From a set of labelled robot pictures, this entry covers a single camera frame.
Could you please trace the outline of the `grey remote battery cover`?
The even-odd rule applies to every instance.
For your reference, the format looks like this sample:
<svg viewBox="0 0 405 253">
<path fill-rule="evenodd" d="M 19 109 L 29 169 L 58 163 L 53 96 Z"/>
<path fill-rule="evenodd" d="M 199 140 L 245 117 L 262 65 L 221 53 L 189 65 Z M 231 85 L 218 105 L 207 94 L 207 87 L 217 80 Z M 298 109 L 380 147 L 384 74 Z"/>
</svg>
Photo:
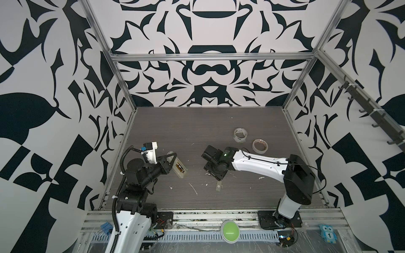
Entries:
<svg viewBox="0 0 405 253">
<path fill-rule="evenodd" d="M 217 182 L 216 191 L 220 192 L 222 189 L 222 181 Z"/>
</svg>

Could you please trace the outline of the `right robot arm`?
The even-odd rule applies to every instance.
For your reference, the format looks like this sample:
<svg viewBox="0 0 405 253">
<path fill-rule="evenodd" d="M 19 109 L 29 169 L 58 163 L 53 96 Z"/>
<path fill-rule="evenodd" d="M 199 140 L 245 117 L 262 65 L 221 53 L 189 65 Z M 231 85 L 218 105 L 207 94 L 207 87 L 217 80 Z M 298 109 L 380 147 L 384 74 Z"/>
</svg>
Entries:
<svg viewBox="0 0 405 253">
<path fill-rule="evenodd" d="M 301 206 L 312 203 L 316 174 L 314 167 L 304 163 L 297 155 L 288 158 L 271 158 L 248 152 L 246 149 L 226 147 L 221 151 L 208 145 L 201 157 L 207 161 L 204 169 L 217 181 L 222 181 L 229 171 L 250 172 L 272 178 L 284 184 L 285 194 L 277 209 L 258 213 L 259 225 L 264 230 L 292 228 Z"/>
</svg>

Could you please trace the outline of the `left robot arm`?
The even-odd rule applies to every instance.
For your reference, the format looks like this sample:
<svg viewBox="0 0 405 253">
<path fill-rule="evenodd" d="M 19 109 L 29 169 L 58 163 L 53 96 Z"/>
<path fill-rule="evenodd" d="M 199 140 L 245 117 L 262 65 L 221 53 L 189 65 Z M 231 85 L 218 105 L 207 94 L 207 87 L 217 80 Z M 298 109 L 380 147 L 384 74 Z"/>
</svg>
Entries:
<svg viewBox="0 0 405 253">
<path fill-rule="evenodd" d="M 145 241 L 157 241 L 165 235 L 148 237 L 147 233 L 157 224 L 157 206 L 147 203 L 158 177 L 167 175 L 173 168 L 177 154 L 172 152 L 160 157 L 156 156 L 157 142 L 143 144 L 140 149 L 130 146 L 125 150 L 119 161 L 122 179 L 117 192 L 113 195 L 112 221 L 107 253 L 137 253 Z"/>
</svg>

